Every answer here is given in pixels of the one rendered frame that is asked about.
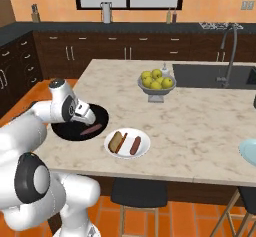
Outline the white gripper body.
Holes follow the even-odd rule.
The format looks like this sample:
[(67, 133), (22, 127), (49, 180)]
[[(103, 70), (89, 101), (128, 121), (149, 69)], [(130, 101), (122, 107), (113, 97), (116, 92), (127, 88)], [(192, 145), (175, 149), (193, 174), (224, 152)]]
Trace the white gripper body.
[(88, 104), (79, 104), (75, 109), (74, 120), (92, 125), (96, 121), (96, 116)]

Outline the brown sausage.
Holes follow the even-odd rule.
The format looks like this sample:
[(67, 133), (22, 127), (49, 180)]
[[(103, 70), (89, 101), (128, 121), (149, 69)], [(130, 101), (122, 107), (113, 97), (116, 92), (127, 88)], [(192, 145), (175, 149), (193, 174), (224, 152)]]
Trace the brown sausage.
[(102, 124), (100, 124), (100, 123), (98, 123), (98, 124), (96, 124), (94, 126), (90, 126), (89, 128), (87, 128), (84, 131), (82, 131), (80, 133), (80, 135), (83, 136), (83, 135), (91, 134), (91, 133), (99, 130), (101, 127), (102, 127)]
[(133, 142), (133, 145), (130, 149), (130, 155), (135, 155), (138, 148), (139, 148), (139, 145), (141, 143), (141, 137), (140, 136), (137, 136)]

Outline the black round plate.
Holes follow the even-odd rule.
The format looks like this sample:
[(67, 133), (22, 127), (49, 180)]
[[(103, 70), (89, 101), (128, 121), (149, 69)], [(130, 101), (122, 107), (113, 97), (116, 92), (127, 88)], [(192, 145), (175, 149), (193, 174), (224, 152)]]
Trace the black round plate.
[(107, 127), (109, 121), (109, 114), (105, 108), (97, 104), (91, 104), (90, 108), (96, 116), (96, 121), (90, 126), (94, 126), (100, 123), (102, 124), (102, 127), (99, 130), (91, 134), (81, 136), (80, 133), (85, 129), (89, 128), (90, 126), (87, 126), (85, 123), (82, 122), (74, 121), (52, 124), (51, 128), (53, 132), (60, 138), (68, 141), (85, 141), (98, 136)]

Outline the brown hot dog bun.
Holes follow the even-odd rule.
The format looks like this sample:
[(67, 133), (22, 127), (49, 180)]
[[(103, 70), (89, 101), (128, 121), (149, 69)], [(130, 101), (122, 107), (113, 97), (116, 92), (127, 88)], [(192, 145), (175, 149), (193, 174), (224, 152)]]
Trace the brown hot dog bun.
[(109, 144), (108, 144), (108, 149), (112, 152), (112, 153), (118, 153), (121, 146), (123, 145), (125, 139), (127, 137), (127, 133), (125, 133), (124, 135), (121, 134), (120, 131), (117, 131), (112, 139), (110, 140)]

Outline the white shallow bowl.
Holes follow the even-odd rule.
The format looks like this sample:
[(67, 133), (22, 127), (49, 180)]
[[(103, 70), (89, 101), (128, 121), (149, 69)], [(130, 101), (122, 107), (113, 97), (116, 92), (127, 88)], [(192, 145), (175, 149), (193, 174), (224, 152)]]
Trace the white shallow bowl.
[[(123, 145), (121, 146), (119, 152), (112, 153), (108, 149), (108, 144), (109, 144), (110, 140), (112, 139), (113, 135), (117, 131), (120, 131), (122, 135), (127, 133), (127, 137), (126, 137)], [(136, 154), (130, 155), (130, 149), (131, 149), (133, 142), (137, 136), (141, 137), (141, 143), (139, 145), (139, 148), (138, 148)], [(151, 141), (150, 141), (149, 136), (146, 133), (144, 133), (143, 131), (134, 129), (134, 128), (121, 128), (121, 129), (114, 130), (106, 137), (106, 139), (104, 141), (104, 147), (105, 147), (106, 151), (108, 153), (110, 153), (112, 156), (121, 158), (121, 159), (134, 159), (134, 158), (140, 157), (140, 156), (144, 155), (149, 150), (150, 145), (151, 145)]]

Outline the grey fruit bowl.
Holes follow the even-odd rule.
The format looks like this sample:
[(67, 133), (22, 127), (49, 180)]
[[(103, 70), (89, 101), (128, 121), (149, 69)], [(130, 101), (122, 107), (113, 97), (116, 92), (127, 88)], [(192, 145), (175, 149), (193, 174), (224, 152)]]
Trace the grey fruit bowl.
[(141, 78), (138, 78), (137, 83), (138, 86), (142, 89), (142, 91), (148, 95), (148, 101), (152, 103), (163, 103), (164, 102), (164, 96), (169, 94), (175, 87), (176, 87), (176, 79), (172, 76), (170, 76), (170, 79), (172, 80), (173, 84), (170, 88), (167, 89), (149, 89), (146, 88), (142, 84)]

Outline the light blue plate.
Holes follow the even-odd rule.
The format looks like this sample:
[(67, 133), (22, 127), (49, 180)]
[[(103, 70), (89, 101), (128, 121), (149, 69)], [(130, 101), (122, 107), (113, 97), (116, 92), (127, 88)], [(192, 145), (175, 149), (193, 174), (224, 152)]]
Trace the light blue plate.
[(247, 139), (239, 144), (240, 155), (256, 167), (256, 139)]

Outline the dark wood base cupboards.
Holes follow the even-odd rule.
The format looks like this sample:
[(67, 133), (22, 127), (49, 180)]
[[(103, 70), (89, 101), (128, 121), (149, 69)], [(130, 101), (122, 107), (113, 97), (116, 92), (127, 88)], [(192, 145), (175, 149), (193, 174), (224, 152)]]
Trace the dark wood base cupboards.
[(256, 34), (35, 32), (43, 77), (78, 78), (93, 59), (256, 62)]

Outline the dark wood drawer cupboards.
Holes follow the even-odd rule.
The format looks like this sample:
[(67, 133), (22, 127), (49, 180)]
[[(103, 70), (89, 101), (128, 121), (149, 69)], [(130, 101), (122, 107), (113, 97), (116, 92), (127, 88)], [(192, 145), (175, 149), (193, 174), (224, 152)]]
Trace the dark wood drawer cupboards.
[(0, 118), (42, 80), (31, 32), (0, 46)]

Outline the white soap dispenser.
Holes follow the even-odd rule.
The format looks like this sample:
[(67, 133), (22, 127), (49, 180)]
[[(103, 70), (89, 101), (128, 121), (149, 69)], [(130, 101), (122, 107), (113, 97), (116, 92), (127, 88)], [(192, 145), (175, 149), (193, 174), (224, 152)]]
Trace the white soap dispenser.
[(166, 63), (163, 63), (161, 72), (163, 77), (168, 77), (170, 75), (170, 70), (167, 68)]

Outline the black seat wooden stool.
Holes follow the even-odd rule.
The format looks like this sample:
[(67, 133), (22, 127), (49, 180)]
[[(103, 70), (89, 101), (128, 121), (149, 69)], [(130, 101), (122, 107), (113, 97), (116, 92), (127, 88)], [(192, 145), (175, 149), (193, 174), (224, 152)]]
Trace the black seat wooden stool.
[[(246, 210), (244, 216), (238, 214), (231, 214), (230, 211), (237, 203), (238, 199), (241, 199)], [(256, 230), (256, 187), (238, 187), (233, 196), (231, 197), (228, 205), (226, 206), (224, 212), (219, 218), (217, 224), (215, 225), (210, 237), (215, 237), (217, 231), (221, 227), (224, 220), (227, 219), (232, 237), (242, 237), (248, 224), (253, 221), (253, 225), (248, 232), (247, 237), (252, 237), (254, 231)], [(242, 222), (238, 230), (235, 230), (233, 225), (233, 219), (241, 219)]]
[(119, 237), (124, 237), (127, 210), (154, 212), (154, 237), (159, 236), (159, 209), (168, 203), (167, 184), (157, 180), (116, 178), (112, 185), (111, 201), (120, 206)]

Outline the dark sink basin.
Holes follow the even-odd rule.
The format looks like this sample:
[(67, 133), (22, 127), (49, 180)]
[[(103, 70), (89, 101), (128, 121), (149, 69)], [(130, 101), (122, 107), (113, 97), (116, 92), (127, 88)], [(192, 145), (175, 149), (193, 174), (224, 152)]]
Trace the dark sink basin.
[[(225, 77), (227, 65), (174, 64), (173, 72), (177, 87), (223, 89), (218, 77)], [(256, 67), (232, 67), (228, 89), (256, 90)]]

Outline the grey tap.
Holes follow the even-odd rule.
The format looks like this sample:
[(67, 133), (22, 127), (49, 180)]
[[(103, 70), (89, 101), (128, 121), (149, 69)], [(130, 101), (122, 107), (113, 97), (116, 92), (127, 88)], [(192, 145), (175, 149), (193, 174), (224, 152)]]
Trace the grey tap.
[(226, 75), (224, 77), (217, 77), (216, 81), (219, 82), (223, 88), (227, 88), (229, 86), (229, 80), (230, 80), (230, 76), (231, 76), (231, 71), (232, 71), (232, 67), (233, 67), (233, 62), (234, 62), (234, 58), (235, 58), (235, 54), (236, 54), (236, 48), (237, 48), (237, 40), (238, 40), (238, 34), (237, 34), (237, 28), (235, 27), (234, 23), (229, 23), (223, 38), (222, 38), (222, 42), (221, 42), (221, 46), (220, 46), (220, 50), (223, 51), (225, 48), (225, 43), (226, 43), (226, 38), (228, 35), (228, 32), (232, 30), (233, 31), (233, 47), (232, 47), (232, 52), (231, 52), (231, 57), (229, 60), (229, 64), (228, 64), (228, 68), (226, 70)]

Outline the hob with grey grates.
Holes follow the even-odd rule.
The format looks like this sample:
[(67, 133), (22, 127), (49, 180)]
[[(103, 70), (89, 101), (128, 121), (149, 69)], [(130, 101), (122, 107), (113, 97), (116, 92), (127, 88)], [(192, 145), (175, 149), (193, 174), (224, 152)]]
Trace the hob with grey grates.
[[(233, 23), (234, 27), (237, 30), (243, 30), (244, 27), (238, 23)], [(202, 27), (204, 30), (225, 30), (227, 29), (228, 26), (231, 25), (231, 23), (211, 23), (211, 22), (199, 22), (199, 25)]]

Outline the grey wall socket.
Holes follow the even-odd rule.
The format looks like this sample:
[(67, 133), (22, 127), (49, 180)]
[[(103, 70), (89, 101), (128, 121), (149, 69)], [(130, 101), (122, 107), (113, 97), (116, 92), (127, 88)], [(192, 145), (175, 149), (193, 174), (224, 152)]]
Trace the grey wall socket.
[(253, 10), (254, 9), (254, 1), (243, 1), (241, 5), (242, 10)]

